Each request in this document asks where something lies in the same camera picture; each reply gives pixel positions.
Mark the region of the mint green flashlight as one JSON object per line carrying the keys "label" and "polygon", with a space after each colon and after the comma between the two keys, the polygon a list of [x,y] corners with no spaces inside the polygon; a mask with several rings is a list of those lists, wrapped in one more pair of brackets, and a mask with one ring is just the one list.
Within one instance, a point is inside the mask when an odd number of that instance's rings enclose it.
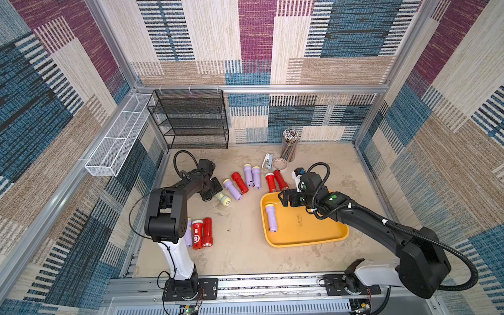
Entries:
{"label": "mint green flashlight", "polygon": [[227,195],[223,194],[222,192],[218,192],[217,194],[214,195],[214,197],[216,199],[218,199],[218,201],[224,206],[224,207],[228,207],[231,203],[231,199],[230,197],[228,197]]}

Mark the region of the red flashlight silver reflector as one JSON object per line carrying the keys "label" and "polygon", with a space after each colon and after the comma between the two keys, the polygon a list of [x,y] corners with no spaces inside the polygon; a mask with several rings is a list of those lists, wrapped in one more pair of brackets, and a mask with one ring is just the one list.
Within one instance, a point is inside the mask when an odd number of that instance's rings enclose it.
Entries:
{"label": "red flashlight silver reflector", "polygon": [[284,180],[280,170],[277,169],[274,171],[274,178],[275,178],[276,182],[278,183],[279,189],[281,191],[287,190],[289,188],[289,186],[288,186],[287,182]]}

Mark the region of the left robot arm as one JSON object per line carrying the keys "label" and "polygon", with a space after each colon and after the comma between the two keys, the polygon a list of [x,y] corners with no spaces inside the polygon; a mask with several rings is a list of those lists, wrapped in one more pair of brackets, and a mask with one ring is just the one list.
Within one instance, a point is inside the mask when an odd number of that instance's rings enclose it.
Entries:
{"label": "left robot arm", "polygon": [[190,280],[196,266],[185,245],[188,228],[188,200],[198,193],[208,202],[220,192],[212,182],[215,164],[200,159],[197,168],[182,176],[182,179],[167,188],[158,188],[150,193],[145,234],[158,243],[169,263],[170,277],[176,281]]}

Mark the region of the purple flashlight yellow rim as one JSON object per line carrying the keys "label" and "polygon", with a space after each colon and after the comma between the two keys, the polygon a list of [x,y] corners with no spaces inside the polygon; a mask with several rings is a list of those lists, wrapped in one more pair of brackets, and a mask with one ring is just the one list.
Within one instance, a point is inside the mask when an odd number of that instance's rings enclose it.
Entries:
{"label": "purple flashlight yellow rim", "polygon": [[235,200],[240,201],[243,198],[241,192],[235,187],[234,183],[229,178],[223,181],[223,185],[229,191],[229,193],[231,193],[232,197]]}

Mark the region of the all red flashlight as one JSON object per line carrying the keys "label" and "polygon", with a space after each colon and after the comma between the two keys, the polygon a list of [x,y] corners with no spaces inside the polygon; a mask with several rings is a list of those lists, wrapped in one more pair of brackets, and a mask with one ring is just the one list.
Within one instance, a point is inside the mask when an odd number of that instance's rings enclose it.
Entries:
{"label": "all red flashlight", "polygon": [[248,186],[241,177],[241,174],[238,172],[232,173],[232,180],[238,185],[242,194],[247,194],[249,192]]}

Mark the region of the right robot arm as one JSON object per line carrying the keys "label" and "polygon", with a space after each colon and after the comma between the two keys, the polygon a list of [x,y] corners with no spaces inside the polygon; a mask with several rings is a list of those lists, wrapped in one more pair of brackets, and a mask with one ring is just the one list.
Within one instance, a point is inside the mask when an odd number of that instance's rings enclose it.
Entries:
{"label": "right robot arm", "polygon": [[451,271],[446,254],[452,249],[441,243],[434,231],[395,223],[346,194],[330,192],[325,186],[327,178],[313,171],[298,169],[295,176],[297,187],[278,194],[283,206],[304,207],[318,220],[331,219],[353,227],[396,257],[391,263],[355,260],[343,276],[347,291],[359,294],[365,287],[396,286],[428,299],[437,290],[448,290],[442,282]]}

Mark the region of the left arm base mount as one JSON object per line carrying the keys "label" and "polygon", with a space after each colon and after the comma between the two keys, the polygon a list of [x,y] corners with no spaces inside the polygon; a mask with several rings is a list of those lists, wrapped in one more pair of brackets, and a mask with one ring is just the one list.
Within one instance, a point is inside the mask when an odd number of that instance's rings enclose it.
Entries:
{"label": "left arm base mount", "polygon": [[199,278],[192,280],[167,280],[162,295],[163,302],[214,301],[217,299],[219,280]]}

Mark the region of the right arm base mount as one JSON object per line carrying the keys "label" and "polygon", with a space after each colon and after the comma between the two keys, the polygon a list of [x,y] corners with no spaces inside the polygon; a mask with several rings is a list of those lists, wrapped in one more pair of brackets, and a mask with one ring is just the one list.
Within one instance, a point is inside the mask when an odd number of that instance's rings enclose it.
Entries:
{"label": "right arm base mount", "polygon": [[382,293],[380,286],[365,286],[354,276],[346,276],[343,273],[324,274],[318,285],[326,290],[330,297],[369,295],[375,296]]}

